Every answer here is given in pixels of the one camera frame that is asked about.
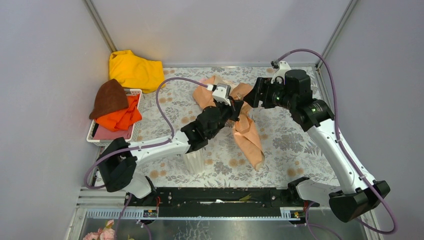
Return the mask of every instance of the yellow cloth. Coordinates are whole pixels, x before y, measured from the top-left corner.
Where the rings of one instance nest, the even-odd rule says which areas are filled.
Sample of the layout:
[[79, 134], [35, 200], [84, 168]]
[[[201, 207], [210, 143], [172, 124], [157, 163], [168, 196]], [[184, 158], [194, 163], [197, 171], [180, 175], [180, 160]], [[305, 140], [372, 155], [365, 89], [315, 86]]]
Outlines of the yellow cloth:
[[112, 79], [124, 88], [141, 89], [148, 94], [158, 89], [165, 76], [161, 61], [146, 60], [134, 55], [131, 50], [125, 50], [110, 55], [109, 80]]

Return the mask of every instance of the pink towel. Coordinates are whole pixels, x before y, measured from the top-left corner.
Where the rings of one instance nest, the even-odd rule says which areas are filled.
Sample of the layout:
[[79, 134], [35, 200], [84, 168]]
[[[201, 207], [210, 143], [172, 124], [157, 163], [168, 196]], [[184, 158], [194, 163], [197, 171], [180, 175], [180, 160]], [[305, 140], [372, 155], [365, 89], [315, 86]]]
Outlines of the pink towel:
[[120, 137], [124, 139], [131, 138], [131, 132], [133, 131], [133, 126], [129, 126], [128, 130], [118, 130], [118, 131], [109, 131], [105, 127], [98, 126], [97, 131], [94, 134], [94, 140], [113, 140]]

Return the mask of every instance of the plastic basket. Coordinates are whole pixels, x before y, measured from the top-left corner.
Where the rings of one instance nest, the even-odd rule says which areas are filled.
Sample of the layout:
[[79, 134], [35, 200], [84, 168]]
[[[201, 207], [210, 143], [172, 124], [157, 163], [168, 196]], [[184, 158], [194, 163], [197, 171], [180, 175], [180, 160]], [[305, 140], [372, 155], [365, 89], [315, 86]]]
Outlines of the plastic basket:
[[[141, 89], [127, 89], [125, 88], [125, 93], [127, 96], [136, 96], [140, 94], [140, 99], [138, 100], [137, 109], [142, 114], [143, 113], [143, 106], [144, 106], [144, 96]], [[93, 120], [91, 122], [90, 130], [87, 134], [87, 142], [93, 143], [97, 146], [109, 146], [113, 140], [96, 140], [93, 139], [92, 134], [94, 130], [94, 126], [96, 125], [96, 122]], [[132, 127], [131, 132], [131, 138], [125, 139], [126, 142], [135, 142], [137, 140], [137, 137], [139, 136], [139, 130], [142, 128], [142, 121], [138, 121], [134, 123], [134, 126]]]

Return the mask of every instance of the floral tablecloth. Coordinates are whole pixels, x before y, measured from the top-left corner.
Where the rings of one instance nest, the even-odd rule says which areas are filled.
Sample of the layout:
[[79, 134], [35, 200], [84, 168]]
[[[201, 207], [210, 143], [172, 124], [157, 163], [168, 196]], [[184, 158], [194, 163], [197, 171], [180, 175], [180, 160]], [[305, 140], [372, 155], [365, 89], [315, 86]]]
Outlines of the floral tablecloth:
[[[303, 69], [312, 80], [314, 98], [321, 98], [312, 67]], [[253, 85], [257, 77], [271, 77], [268, 67], [176, 67], [164, 68], [165, 78], [193, 80], [219, 75], [226, 81]], [[192, 97], [196, 84], [174, 80], [161, 89], [159, 102], [175, 129], [196, 119], [200, 107]], [[171, 134], [156, 107], [155, 94], [144, 95], [142, 130], [138, 141]], [[320, 149], [283, 108], [254, 108], [249, 113], [259, 132], [265, 161], [254, 170], [234, 142], [232, 129], [224, 127], [205, 147], [205, 169], [190, 174], [180, 156], [169, 156], [137, 166], [137, 172], [149, 176], [156, 187], [287, 187], [287, 183], [308, 176], [312, 180], [338, 185], [334, 171]], [[96, 185], [103, 184], [99, 173]]]

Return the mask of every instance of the gray wall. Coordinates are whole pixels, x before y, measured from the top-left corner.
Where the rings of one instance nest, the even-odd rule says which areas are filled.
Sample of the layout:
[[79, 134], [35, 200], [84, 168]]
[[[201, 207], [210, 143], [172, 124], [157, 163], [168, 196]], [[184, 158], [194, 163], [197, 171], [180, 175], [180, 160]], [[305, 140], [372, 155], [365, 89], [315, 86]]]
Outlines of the gray wall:
[[167, 65], [226, 65], [269, 64], [296, 48], [322, 52], [349, 0], [93, 2], [120, 50]]
[[63, 239], [96, 149], [85, 141], [109, 52], [81, 0], [0, 8], [1, 239]]
[[[399, 232], [387, 240], [424, 235], [423, 13], [422, 0], [359, 1], [328, 57], [340, 128], [368, 170], [391, 187], [386, 199]], [[384, 207], [376, 212], [390, 230]]]

